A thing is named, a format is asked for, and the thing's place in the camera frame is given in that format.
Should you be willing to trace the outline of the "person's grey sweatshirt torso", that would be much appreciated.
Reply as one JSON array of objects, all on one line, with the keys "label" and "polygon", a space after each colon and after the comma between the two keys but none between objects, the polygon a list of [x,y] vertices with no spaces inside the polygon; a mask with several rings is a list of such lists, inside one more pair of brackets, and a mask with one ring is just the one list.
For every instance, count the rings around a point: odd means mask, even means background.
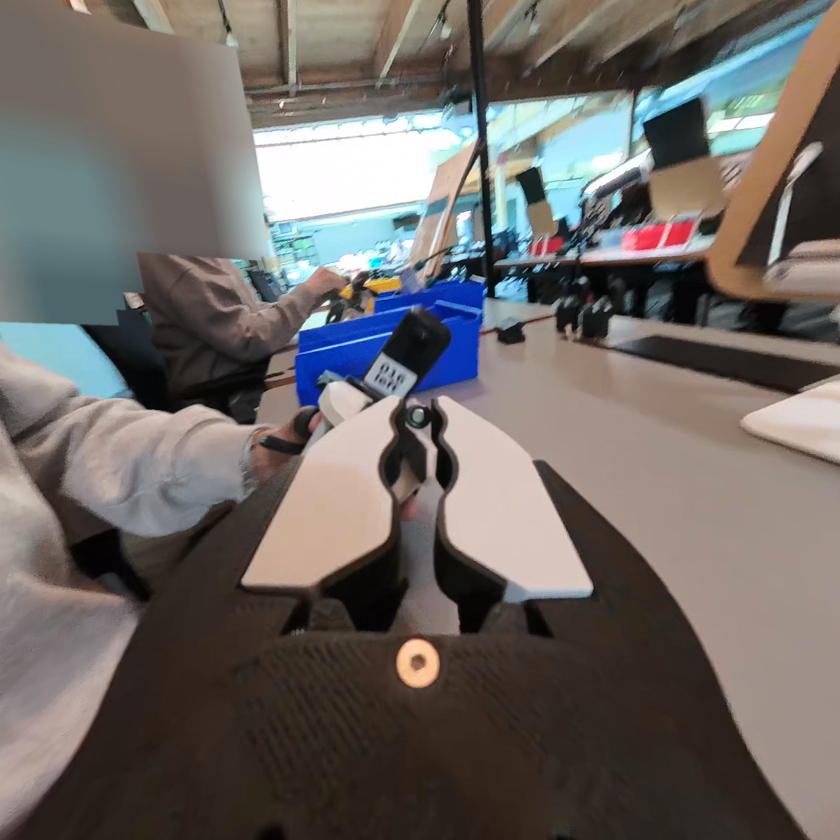
[{"label": "person's grey sweatshirt torso", "polygon": [[52,510],[2,500],[1,829],[13,836],[74,758],[139,620],[71,569]]}]

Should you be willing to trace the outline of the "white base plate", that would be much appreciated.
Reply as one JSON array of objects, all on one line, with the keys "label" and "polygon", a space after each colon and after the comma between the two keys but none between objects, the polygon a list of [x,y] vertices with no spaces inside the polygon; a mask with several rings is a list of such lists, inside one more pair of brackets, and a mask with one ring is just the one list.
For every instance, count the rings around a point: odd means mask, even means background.
[{"label": "white base plate", "polygon": [[839,382],[831,381],[759,409],[741,422],[750,435],[839,464]]}]

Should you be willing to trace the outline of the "red plastic bin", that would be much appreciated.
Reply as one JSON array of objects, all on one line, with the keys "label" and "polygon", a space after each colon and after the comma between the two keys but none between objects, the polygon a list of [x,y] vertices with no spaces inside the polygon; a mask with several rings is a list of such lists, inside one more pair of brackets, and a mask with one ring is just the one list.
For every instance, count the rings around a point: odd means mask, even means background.
[{"label": "red plastic bin", "polygon": [[639,252],[685,246],[697,229],[695,218],[677,219],[663,224],[645,224],[623,232],[621,248]]}]

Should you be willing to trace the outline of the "grey desk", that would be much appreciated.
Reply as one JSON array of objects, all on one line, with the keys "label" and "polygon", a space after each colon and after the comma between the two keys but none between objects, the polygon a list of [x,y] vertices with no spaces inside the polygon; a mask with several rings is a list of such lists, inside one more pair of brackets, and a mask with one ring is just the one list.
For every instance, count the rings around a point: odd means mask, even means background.
[{"label": "grey desk", "polygon": [[810,838],[838,838],[838,467],[746,433],[773,392],[571,342],[480,340],[447,395],[543,459],[654,568],[760,768]]}]

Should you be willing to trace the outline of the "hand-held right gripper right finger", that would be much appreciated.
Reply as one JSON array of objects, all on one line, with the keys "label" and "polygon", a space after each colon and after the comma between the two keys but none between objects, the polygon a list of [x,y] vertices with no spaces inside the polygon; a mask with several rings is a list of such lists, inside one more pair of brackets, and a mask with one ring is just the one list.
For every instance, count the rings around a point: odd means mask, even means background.
[{"label": "hand-held right gripper right finger", "polygon": [[594,584],[524,447],[482,416],[440,396],[434,574],[456,606],[460,632],[477,632],[498,604],[582,600]]}]

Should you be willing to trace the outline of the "black office chair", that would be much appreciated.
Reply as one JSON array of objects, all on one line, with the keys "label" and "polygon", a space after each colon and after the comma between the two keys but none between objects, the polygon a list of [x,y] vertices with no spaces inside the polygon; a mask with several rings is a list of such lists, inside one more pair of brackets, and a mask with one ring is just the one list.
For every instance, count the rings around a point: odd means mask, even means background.
[{"label": "black office chair", "polygon": [[135,400],[150,410],[173,413],[189,405],[204,405],[252,424],[266,389],[268,362],[260,362],[184,392],[172,390],[164,357],[152,342],[151,319],[142,309],[117,311],[115,325],[81,325],[81,329],[121,374]]}]

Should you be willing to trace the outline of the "black desk mat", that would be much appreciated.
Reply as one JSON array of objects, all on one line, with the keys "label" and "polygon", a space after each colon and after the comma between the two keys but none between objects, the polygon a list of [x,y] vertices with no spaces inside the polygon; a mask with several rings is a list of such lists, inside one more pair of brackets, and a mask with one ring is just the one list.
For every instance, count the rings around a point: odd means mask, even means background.
[{"label": "black desk mat", "polygon": [[835,364],[663,335],[620,342],[612,350],[786,395],[797,394],[839,375]]}]

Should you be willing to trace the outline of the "blue bin with tag label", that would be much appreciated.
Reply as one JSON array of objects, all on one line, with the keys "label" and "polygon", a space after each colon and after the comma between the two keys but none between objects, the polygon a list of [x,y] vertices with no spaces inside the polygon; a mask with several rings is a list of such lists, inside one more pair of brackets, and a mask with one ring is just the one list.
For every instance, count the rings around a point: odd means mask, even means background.
[{"label": "blue bin with tag label", "polygon": [[[435,301],[429,311],[449,328],[451,342],[416,390],[422,392],[476,378],[482,311],[446,301]],[[318,380],[326,371],[361,378],[407,313],[408,308],[399,308],[301,331],[295,359],[299,404],[314,405],[318,401]]]}]

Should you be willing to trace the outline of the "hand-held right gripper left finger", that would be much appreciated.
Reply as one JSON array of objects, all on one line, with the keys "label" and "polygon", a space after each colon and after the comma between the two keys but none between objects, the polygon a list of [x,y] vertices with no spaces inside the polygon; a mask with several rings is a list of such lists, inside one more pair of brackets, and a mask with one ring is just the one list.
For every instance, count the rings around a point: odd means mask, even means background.
[{"label": "hand-held right gripper left finger", "polygon": [[388,467],[403,401],[388,396],[301,458],[240,579],[247,592],[340,602],[358,629],[389,629],[407,583]]}]

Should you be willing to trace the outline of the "black pole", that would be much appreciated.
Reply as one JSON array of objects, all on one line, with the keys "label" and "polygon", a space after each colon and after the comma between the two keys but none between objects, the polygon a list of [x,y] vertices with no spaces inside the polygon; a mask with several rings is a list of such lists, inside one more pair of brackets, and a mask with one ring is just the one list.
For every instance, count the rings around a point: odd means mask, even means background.
[{"label": "black pole", "polygon": [[483,265],[486,280],[486,296],[496,298],[497,273],[492,235],[492,207],[490,188],[489,143],[487,137],[487,70],[485,61],[485,40],[481,1],[467,1],[469,31],[469,66],[473,88],[474,114],[476,117],[479,163],[479,194],[482,233],[484,236]]}]

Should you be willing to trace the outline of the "person's left forearm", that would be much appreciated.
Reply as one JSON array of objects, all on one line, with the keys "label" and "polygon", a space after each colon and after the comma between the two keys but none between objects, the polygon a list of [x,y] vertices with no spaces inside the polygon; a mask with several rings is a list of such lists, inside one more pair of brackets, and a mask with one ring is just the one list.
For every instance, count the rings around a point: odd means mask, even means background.
[{"label": "person's left forearm", "polygon": [[189,529],[258,485],[257,439],[203,406],[176,413],[81,395],[2,347],[2,524],[57,532],[56,499],[132,534]]}]

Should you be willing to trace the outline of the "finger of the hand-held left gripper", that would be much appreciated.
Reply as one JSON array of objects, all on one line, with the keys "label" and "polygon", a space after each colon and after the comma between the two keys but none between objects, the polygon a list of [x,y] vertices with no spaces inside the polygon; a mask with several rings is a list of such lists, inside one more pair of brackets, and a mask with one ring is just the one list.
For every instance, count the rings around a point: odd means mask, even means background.
[{"label": "finger of the hand-held left gripper", "polygon": [[394,453],[392,493],[399,505],[415,497],[427,479],[428,448],[424,435],[410,426],[398,433]]},{"label": "finger of the hand-held left gripper", "polygon": [[308,448],[379,400],[380,394],[362,381],[331,381],[326,384],[318,401],[318,425],[311,433]]}]

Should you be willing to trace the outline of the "person's left hand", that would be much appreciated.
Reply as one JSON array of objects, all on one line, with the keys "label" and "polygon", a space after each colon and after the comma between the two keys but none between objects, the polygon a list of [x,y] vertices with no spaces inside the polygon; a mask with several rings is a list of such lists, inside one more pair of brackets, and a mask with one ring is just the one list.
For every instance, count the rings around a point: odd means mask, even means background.
[{"label": "person's left hand", "polygon": [[322,415],[315,406],[306,406],[278,427],[256,427],[251,436],[250,466],[259,485],[267,483],[308,446]]}]

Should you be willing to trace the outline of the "blue plastic bin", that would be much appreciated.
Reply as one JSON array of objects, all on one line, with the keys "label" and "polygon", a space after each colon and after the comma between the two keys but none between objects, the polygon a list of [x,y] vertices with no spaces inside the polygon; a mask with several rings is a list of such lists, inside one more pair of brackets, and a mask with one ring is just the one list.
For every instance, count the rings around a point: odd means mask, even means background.
[{"label": "blue plastic bin", "polygon": [[383,293],[374,301],[373,314],[384,314],[414,306],[431,308],[436,303],[444,303],[461,310],[476,312],[478,322],[482,324],[485,299],[486,283],[481,278],[439,281],[430,288],[417,292]]}]

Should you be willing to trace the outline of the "leaning cardboard board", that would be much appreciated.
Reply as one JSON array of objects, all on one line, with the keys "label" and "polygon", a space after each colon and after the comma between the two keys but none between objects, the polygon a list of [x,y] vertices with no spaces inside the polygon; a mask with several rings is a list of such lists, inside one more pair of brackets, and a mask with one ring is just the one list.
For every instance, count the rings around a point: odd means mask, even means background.
[{"label": "leaning cardboard board", "polygon": [[416,227],[408,258],[410,266],[424,280],[432,279],[453,247],[455,205],[478,159],[474,141],[438,166]]}]

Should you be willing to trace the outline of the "black monitor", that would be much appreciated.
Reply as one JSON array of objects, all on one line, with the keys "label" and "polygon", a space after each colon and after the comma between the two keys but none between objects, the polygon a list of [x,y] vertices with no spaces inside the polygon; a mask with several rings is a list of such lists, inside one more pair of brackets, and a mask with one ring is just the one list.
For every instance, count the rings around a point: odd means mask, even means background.
[{"label": "black monitor", "polygon": [[710,155],[702,97],[690,99],[644,122],[644,137],[655,171]]}]

